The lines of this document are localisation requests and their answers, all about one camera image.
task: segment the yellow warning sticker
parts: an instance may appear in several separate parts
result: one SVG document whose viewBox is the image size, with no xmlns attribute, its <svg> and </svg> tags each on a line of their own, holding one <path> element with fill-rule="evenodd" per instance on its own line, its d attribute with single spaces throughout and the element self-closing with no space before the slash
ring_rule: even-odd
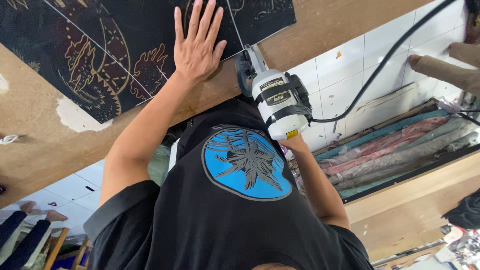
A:
<svg viewBox="0 0 480 270">
<path fill-rule="evenodd" d="M 287 140 L 289 140 L 289 139 L 291 139 L 291 138 L 293 138 L 293 137 L 295 137 L 295 136 L 297 136 L 297 135 L 298 135 L 297 130 L 290 131 L 289 133 L 287 133 Z"/>
</svg>

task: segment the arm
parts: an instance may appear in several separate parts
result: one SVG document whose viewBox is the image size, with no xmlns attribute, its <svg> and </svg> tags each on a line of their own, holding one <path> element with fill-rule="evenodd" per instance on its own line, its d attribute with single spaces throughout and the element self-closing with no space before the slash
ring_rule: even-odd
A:
<svg viewBox="0 0 480 270">
<path fill-rule="evenodd" d="M 202 3 L 195 0 L 187 38 L 183 36 L 180 8 L 175 8 L 174 60 L 177 69 L 110 149 L 105 158 L 100 205 L 124 188 L 150 179 L 148 163 L 167 133 L 177 108 L 197 83 L 217 69 L 227 45 L 225 40 L 220 41 L 214 50 L 223 9 L 217 9 L 210 26 L 216 2 L 208 2 L 200 20 Z"/>
<path fill-rule="evenodd" d="M 308 201 L 316 216 L 327 224 L 350 230 L 342 199 L 318 166 L 301 135 L 279 143 L 288 147 L 295 156 Z"/>
</svg>

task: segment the man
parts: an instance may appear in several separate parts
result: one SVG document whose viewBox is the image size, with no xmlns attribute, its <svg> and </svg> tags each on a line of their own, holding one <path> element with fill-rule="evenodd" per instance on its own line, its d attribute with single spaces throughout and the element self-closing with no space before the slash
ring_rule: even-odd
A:
<svg viewBox="0 0 480 270">
<path fill-rule="evenodd" d="M 18 237 L 14 234 L 18 226 L 32 212 L 36 202 L 29 201 L 20 207 L 20 211 L 15 211 L 11 216 L 0 224 L 0 248 L 10 239 L 10 237 Z M 49 210 L 44 220 L 39 220 L 32 228 L 30 233 L 20 242 L 12 254 L 5 260 L 0 261 L 0 270 L 20 270 L 28 262 L 30 256 L 47 232 L 50 224 L 54 221 L 66 221 L 68 218 L 55 210 Z"/>
<path fill-rule="evenodd" d="M 452 43 L 448 49 L 450 57 L 480 68 L 480 12 L 471 1 L 467 1 L 470 15 L 467 23 L 465 43 Z M 424 75 L 448 82 L 474 96 L 480 97 L 480 71 L 461 68 L 431 56 L 410 55 L 411 68 Z"/>
<path fill-rule="evenodd" d="M 196 0 L 187 37 L 175 9 L 174 74 L 106 157 L 101 207 L 84 228 L 91 269 L 372 269 L 342 201 L 297 136 L 290 148 L 310 205 L 258 110 L 238 100 L 193 118 L 158 187 L 147 173 L 176 109 L 217 68 L 223 15 Z"/>
</svg>

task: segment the pile of clothes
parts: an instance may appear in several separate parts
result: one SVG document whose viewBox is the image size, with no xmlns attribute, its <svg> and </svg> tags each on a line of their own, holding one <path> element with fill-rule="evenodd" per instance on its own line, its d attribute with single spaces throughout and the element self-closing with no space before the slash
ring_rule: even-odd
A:
<svg viewBox="0 0 480 270">
<path fill-rule="evenodd" d="M 431 117 L 353 149 L 343 147 L 319 165 L 337 191 L 351 189 L 424 167 L 441 150 L 471 145 L 479 135 L 477 128 L 460 117 Z"/>
</svg>

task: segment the shirt graphic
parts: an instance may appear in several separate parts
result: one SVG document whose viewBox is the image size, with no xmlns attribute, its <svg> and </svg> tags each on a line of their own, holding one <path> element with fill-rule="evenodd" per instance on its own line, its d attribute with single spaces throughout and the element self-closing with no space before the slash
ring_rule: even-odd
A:
<svg viewBox="0 0 480 270">
<path fill-rule="evenodd" d="M 215 185 L 246 199 L 280 200 L 292 191 L 283 158 L 261 131 L 224 126 L 205 142 L 202 162 Z"/>
</svg>

